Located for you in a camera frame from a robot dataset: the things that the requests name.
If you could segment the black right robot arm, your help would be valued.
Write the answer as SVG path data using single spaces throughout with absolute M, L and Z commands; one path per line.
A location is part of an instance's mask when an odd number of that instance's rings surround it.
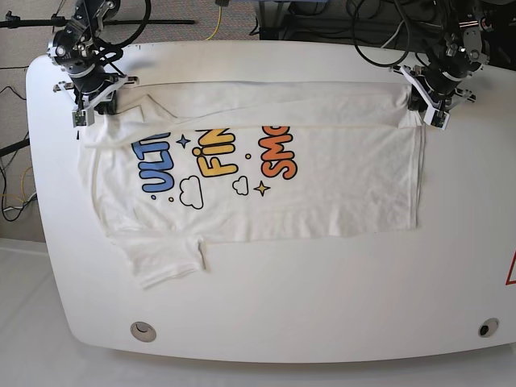
M 53 36 L 48 56 L 71 80 L 69 84 L 59 83 L 56 88 L 71 89 L 74 93 L 74 126 L 92 125 L 96 114 L 115 114 L 117 91 L 138 81 L 137 77 L 123 73 L 114 62 L 123 57 L 123 49 L 147 26 L 152 3 L 144 4 L 145 12 L 138 28 L 121 43 L 112 44 L 101 38 L 105 22 L 119 11 L 119 1 L 78 1 L 70 20 Z

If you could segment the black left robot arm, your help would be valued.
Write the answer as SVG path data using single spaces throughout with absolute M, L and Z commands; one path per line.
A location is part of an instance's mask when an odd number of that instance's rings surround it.
M 475 94 L 460 84 L 489 63 L 489 45 L 483 40 L 478 1 L 434 1 L 438 17 L 437 32 L 423 39 L 422 25 L 412 19 L 401 1 L 394 7 L 401 17 L 400 28 L 406 29 L 406 47 L 401 57 L 381 63 L 367 57 L 358 45 L 356 24 L 358 2 L 351 16 L 351 40 L 354 49 L 367 63 L 402 75 L 411 86 L 408 109 L 424 114 L 424 122 L 444 128 L 450 111 L 463 102 L 475 102 Z

